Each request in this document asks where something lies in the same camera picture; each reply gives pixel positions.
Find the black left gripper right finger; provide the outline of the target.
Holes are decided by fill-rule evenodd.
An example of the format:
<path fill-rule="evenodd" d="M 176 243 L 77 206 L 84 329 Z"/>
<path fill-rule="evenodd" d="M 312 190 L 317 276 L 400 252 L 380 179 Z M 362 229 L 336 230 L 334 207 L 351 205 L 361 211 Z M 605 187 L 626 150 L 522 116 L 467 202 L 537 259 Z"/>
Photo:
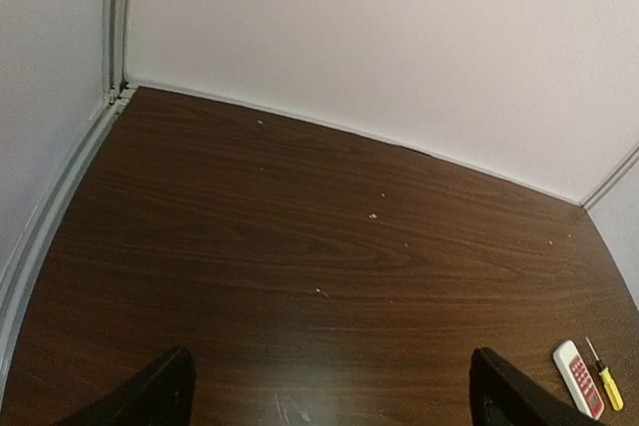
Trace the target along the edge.
<path fill-rule="evenodd" d="M 489 347 L 471 355 L 473 425 L 601 425 L 530 379 Z"/>

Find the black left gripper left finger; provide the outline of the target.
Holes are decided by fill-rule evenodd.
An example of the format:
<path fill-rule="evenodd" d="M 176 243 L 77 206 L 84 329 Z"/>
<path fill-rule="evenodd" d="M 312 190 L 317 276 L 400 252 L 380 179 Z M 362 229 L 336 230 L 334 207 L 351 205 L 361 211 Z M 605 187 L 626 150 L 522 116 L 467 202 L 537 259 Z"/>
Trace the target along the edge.
<path fill-rule="evenodd" d="M 106 396 L 63 418 L 60 425 L 189 425 L 194 357 L 173 346 Z"/>

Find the white remote control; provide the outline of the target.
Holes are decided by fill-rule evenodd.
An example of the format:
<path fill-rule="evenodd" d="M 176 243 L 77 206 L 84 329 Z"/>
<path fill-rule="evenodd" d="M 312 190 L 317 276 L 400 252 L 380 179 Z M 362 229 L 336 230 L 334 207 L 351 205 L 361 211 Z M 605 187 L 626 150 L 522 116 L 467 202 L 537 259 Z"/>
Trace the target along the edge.
<path fill-rule="evenodd" d="M 554 350 L 552 358 L 576 408 L 599 420 L 605 405 L 575 343 L 572 340 L 562 342 Z"/>

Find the yellow handled screwdriver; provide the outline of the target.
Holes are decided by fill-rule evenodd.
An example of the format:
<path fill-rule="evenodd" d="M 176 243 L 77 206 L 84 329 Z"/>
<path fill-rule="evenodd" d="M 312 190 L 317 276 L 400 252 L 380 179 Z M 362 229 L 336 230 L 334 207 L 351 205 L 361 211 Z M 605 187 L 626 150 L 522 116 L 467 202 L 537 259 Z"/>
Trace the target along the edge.
<path fill-rule="evenodd" d="M 615 379 L 613 378 L 610 369 L 604 364 L 598 355 L 592 341 L 589 337 L 585 337 L 586 342 L 595 359 L 598 375 L 602 381 L 604 390 L 614 411 L 622 411 L 624 409 L 624 400 L 618 389 Z"/>

